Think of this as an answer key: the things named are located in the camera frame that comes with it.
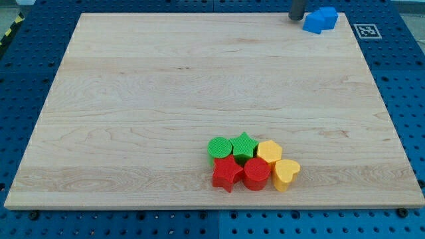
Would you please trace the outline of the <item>grey cylindrical robot arm tip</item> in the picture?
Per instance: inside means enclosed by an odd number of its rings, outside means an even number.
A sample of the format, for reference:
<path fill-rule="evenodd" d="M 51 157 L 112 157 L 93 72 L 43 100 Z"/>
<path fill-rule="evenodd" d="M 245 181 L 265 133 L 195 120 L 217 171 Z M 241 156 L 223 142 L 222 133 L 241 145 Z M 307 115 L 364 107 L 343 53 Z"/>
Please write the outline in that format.
<path fill-rule="evenodd" d="M 307 0 L 292 0 L 288 17 L 292 21 L 300 21 L 303 19 L 305 14 L 305 8 L 307 6 Z"/>

